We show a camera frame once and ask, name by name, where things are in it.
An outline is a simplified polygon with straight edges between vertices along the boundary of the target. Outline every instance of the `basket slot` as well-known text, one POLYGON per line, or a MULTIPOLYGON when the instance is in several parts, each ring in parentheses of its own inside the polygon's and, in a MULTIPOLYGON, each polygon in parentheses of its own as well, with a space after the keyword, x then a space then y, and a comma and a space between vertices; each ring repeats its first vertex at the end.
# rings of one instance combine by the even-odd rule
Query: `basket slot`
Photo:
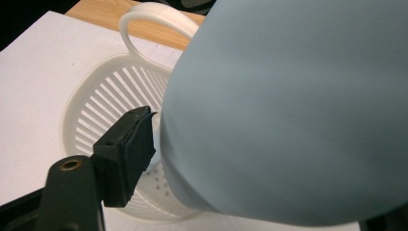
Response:
POLYGON ((95 103, 98 102, 97 105, 98 105, 101 109, 104 109, 105 112, 106 112, 109 116, 111 116, 115 121, 118 121, 119 118, 120 118, 120 115, 121 115, 120 110, 119 110, 117 107, 115 107, 115 105, 113 105, 113 104, 111 103, 111 101, 109 101, 109 100, 105 97, 105 95, 103 95, 99 90, 96 90, 95 93, 96 93, 96 95, 94 96, 94 99, 95 99, 94 102, 95 102, 95 103))
POLYGON ((153 101, 156 103, 156 108, 160 109, 162 105, 162 97, 159 97, 159 94, 157 93, 155 86, 151 83, 149 78, 146 78, 146 75, 141 71, 140 67, 137 68, 135 66, 132 66, 132 69, 138 76, 136 81, 140 82, 145 87, 147 92, 149 92, 148 95, 150 96, 150 98, 153 99, 153 101))
POLYGON ((162 101, 163 97, 164 97, 164 93, 163 93, 163 90, 159 87, 157 81, 150 75, 148 70, 144 70, 144 68, 142 68, 142 67, 140 68, 140 70, 143 73, 143 75, 146 76, 147 80, 150 80, 152 86, 154 86, 153 88, 154 88, 155 92, 157 93, 157 95, 160 98, 160 101, 162 101))
POLYGON ((134 94, 135 90, 131 90, 130 87, 132 87, 132 85, 129 85, 129 83, 126 81, 126 73, 122 70, 120 70, 120 72, 115 72, 114 76, 116 77, 117 81, 120 82, 120 85, 123 87, 123 93, 126 94, 126 96, 134 102, 134 105, 137 105, 137 107, 140 106, 145 106, 147 105, 146 102, 142 101, 142 98, 137 97, 134 94))
POLYGON ((146 72, 156 81, 162 93, 162 99, 163 99, 165 97, 166 85, 165 83, 163 83, 161 75, 151 70, 146 70, 146 72))
POLYGON ((97 130, 95 128, 95 126, 96 126, 96 124, 94 124, 92 121, 90 121, 86 117, 82 116, 82 117, 78 118, 78 127, 82 128, 84 131, 92 132, 98 138, 102 137, 103 132, 97 130))
POLYGON ((91 143, 96 143, 98 141, 98 138, 96 138, 93 135, 91 135, 90 133, 84 131, 80 127, 77 127, 77 129, 76 129, 76 136, 80 137, 81 139, 83 139, 85 141, 89 141, 91 143))
POLYGON ((96 108, 95 108, 95 106, 96 105, 91 105, 91 104, 94 104, 93 102, 89 102, 89 103, 87 103, 85 106, 87 107, 87 111, 88 111, 88 113, 92 116, 92 117, 94 117, 94 118, 97 118, 97 120, 102 124, 102 125, 104 125, 106 128, 110 128, 114 123, 113 122, 111 122, 110 120, 108 120, 106 117, 105 117, 105 113, 104 112, 99 112, 96 108))
POLYGON ((92 142, 89 142, 89 140, 86 141, 84 139, 81 139, 79 136, 76 136, 75 140, 77 142, 81 143, 82 145, 86 146, 86 147, 92 148, 92 146, 93 146, 92 142))
POLYGON ((151 101, 151 96, 148 95, 149 92, 147 91, 147 89, 142 84, 136 83, 135 79, 137 79, 138 76, 136 76, 136 74, 132 75, 128 68, 122 68, 122 71, 123 76, 126 76, 126 78, 125 77, 123 78, 123 81, 126 83, 127 86, 129 86, 128 91, 130 91, 132 96, 142 101, 142 105, 148 105, 154 111, 157 111, 158 106, 151 101))
POLYGON ((108 100, 107 102, 112 104, 113 106, 115 106, 115 108, 118 110, 118 113, 120 115, 125 114, 125 112, 129 111, 129 109, 127 109, 118 99, 117 97, 112 93, 112 88, 110 87, 110 85, 105 86, 104 84, 101 84, 101 88, 104 90, 104 92, 106 92, 109 96, 111 100, 108 100))
POLYGON ((115 83, 115 79, 107 78, 106 82, 112 87, 111 93, 115 95, 115 99, 118 100, 117 103, 119 103, 120 106, 123 105, 122 108, 126 112, 136 108, 135 105, 126 97, 126 95, 124 95, 122 88, 117 86, 117 84, 115 83))
POLYGON ((91 125, 92 127, 94 127, 95 129, 97 129, 98 131, 102 131, 102 133, 105 133, 106 131, 108 131, 108 127, 106 127, 105 125, 103 125, 100 120, 98 120, 97 118, 95 118, 94 116, 92 116, 92 112, 90 112, 87 109, 84 109, 81 112, 81 115, 84 116, 83 120, 86 121, 89 125, 91 125))
POLYGON ((86 146, 83 146, 81 143, 77 143, 76 145, 75 145, 75 147, 77 148, 77 150, 79 151, 78 152, 78 154, 79 155, 87 155, 87 156, 90 156, 90 155, 92 155, 92 149, 89 149, 88 147, 86 147, 86 146))

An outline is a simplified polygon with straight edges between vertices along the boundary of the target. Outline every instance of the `basket handle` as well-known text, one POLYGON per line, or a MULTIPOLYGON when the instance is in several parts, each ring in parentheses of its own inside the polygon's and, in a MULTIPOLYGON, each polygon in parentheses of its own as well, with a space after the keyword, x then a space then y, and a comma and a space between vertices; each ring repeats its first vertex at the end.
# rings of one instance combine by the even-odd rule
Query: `basket handle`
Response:
POLYGON ((132 7, 120 18, 119 30, 129 52, 147 60, 133 45, 128 35, 128 24, 131 20, 144 19, 158 22, 181 35, 191 39, 198 29, 197 24, 179 11, 160 3, 145 2, 132 7))

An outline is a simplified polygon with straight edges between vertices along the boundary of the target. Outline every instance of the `white plastic basket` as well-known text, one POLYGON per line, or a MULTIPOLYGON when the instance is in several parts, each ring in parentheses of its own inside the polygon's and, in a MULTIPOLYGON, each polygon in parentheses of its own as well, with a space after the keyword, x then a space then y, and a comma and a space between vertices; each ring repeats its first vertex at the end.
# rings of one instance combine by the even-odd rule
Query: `white plastic basket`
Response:
MULTIPOLYGON (((129 53, 102 62, 73 92, 60 130, 64 155, 91 155, 93 144, 131 109, 148 105, 153 111, 161 110, 171 69, 146 59, 129 40, 127 26, 136 19, 159 22, 189 39, 198 29, 182 13, 158 3, 137 4, 122 16, 120 34, 129 53)), ((158 124, 153 124, 153 129, 157 128, 158 124)), ((174 197, 160 164, 142 175, 128 205, 115 210, 137 221, 154 223, 176 222, 199 214, 174 197)))

